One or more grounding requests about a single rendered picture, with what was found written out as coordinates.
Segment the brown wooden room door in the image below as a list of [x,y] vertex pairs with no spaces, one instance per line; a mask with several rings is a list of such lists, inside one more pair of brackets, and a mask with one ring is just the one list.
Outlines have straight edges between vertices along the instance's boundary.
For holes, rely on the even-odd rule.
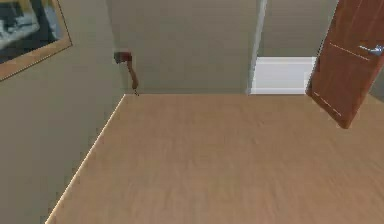
[[384,67],[384,0],[338,0],[309,79],[307,95],[347,129]]

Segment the wood framed wall picture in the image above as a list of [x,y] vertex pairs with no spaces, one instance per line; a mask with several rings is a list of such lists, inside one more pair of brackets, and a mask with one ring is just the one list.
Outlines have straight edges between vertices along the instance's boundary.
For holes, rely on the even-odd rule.
[[0,0],[0,82],[71,46],[59,0]]

